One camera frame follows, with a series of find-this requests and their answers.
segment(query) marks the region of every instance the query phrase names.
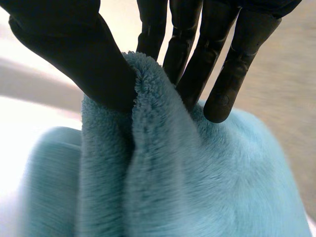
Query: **faux fur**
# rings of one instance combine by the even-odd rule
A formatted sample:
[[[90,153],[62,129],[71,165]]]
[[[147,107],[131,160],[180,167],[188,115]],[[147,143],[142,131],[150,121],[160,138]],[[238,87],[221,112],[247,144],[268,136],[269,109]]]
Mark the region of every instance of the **faux fur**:
[[[284,153],[255,116],[233,110],[214,124],[203,117],[203,104],[189,114],[160,65],[143,54],[124,56],[138,77],[132,114],[83,101],[79,201],[75,223],[67,222],[77,232],[39,230],[67,228],[69,220],[58,212],[67,209],[66,199],[42,198],[33,219],[47,206],[59,217],[46,215],[28,237],[311,236]],[[45,175],[37,168],[34,174]],[[64,187],[52,177],[44,182],[59,192]]]

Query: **robotic hand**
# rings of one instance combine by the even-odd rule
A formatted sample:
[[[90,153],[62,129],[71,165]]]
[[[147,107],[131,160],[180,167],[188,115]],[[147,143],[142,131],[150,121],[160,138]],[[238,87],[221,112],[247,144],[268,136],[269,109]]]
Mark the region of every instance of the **robotic hand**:
[[[137,0],[142,33],[137,51],[157,60],[165,34],[167,0]],[[260,46],[301,0],[170,0],[173,33],[163,67],[188,110],[198,101],[237,18],[225,63],[204,106],[205,117],[223,122]],[[197,47],[187,63],[198,28]]]
[[[281,17],[300,1],[170,0],[174,30],[163,67],[188,110],[200,97],[238,13],[231,49],[204,108],[212,122],[222,122],[229,115],[259,47]],[[164,38],[167,0],[137,3],[143,23],[137,51],[157,59]],[[98,13],[100,0],[0,0],[0,6],[10,14],[15,36],[72,79],[87,96],[117,111],[131,110],[136,75]],[[184,71],[201,10],[197,48]]]

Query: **fur texture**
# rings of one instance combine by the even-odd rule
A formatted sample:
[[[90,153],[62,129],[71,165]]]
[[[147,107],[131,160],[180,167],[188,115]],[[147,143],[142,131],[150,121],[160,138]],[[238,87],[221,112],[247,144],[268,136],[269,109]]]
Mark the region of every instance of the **fur texture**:
[[[132,114],[83,101],[76,236],[311,236],[284,153],[255,116],[233,110],[213,124],[203,105],[189,114],[161,66],[124,56],[138,77]]]

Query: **background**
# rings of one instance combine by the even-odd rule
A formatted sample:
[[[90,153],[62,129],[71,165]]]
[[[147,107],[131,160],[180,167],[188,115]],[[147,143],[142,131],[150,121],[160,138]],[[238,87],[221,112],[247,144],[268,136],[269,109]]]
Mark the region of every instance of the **background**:
[[[141,32],[136,0],[104,0],[100,13],[121,51],[134,51]],[[0,237],[15,237],[16,193],[28,154],[39,135],[52,126],[80,129],[82,92],[69,78],[25,48],[7,22],[8,14],[0,8]],[[202,99],[207,98],[220,72],[233,32],[234,28]],[[161,64],[171,33],[169,12],[158,59]],[[236,107],[262,119],[281,142],[306,211],[314,220],[315,55],[316,1],[303,0],[261,47],[236,101]]]

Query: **teal plush material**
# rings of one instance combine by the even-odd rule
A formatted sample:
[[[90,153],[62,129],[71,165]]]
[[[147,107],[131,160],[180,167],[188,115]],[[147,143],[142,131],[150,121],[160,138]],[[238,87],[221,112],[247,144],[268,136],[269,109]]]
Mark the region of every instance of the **teal plush material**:
[[[84,98],[80,164],[77,147],[30,163],[25,236],[311,237],[284,153],[255,116],[214,124],[203,104],[189,114],[161,66],[124,56],[138,77],[133,112]]]

